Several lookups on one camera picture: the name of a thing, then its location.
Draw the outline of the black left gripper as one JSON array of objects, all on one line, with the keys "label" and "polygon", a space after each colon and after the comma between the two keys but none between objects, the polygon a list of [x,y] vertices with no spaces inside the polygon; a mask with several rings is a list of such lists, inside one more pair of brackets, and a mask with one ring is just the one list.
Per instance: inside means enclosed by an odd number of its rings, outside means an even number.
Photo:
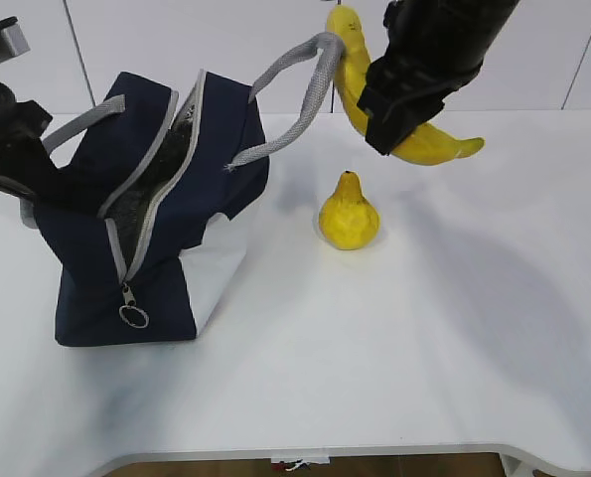
[{"label": "black left gripper", "polygon": [[53,117],[0,82],[0,192],[63,209],[92,209],[94,188],[58,168],[42,144]]}]

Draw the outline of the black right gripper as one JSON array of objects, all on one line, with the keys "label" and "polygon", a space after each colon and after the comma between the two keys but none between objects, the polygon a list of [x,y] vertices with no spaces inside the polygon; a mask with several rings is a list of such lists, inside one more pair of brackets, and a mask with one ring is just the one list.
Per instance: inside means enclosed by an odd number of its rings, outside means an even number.
[{"label": "black right gripper", "polygon": [[479,73],[516,1],[391,1],[383,14],[388,46],[372,62],[358,108],[366,141],[381,155],[443,108],[443,98]]}]

